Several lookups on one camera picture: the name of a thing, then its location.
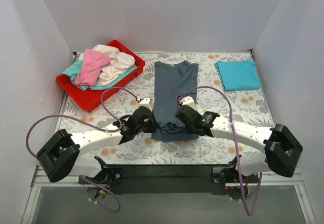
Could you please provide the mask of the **dark blue t-shirt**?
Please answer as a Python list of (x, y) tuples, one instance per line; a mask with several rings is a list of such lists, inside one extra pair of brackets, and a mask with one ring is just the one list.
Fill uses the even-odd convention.
[(159, 128), (151, 138), (163, 142), (196, 140), (184, 124), (175, 117), (179, 109), (178, 99), (197, 87), (198, 64), (183, 61), (169, 65), (157, 61), (154, 65), (154, 117)]

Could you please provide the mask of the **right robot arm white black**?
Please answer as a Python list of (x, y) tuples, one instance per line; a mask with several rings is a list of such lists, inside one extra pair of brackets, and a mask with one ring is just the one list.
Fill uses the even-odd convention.
[(275, 127), (257, 127), (233, 123), (217, 113), (207, 111), (203, 115), (188, 105), (181, 106), (175, 116), (191, 134), (237, 140), (257, 150), (249, 156), (235, 157), (228, 165), (214, 173), (221, 183), (243, 181), (247, 177), (272, 171), (283, 177), (292, 177), (303, 151), (303, 146), (282, 124)]

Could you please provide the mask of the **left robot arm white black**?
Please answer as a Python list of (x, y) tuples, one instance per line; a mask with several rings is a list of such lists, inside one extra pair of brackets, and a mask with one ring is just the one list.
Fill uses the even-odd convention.
[(153, 110), (140, 106), (122, 120), (122, 128), (115, 131), (118, 127), (119, 123), (114, 122), (104, 131), (68, 133), (65, 129), (59, 130), (38, 151), (36, 158), (50, 182), (61, 181), (68, 175), (83, 175), (96, 183), (103, 183), (108, 177), (104, 162), (87, 158), (84, 154), (132, 141), (142, 132), (155, 131), (158, 124)]

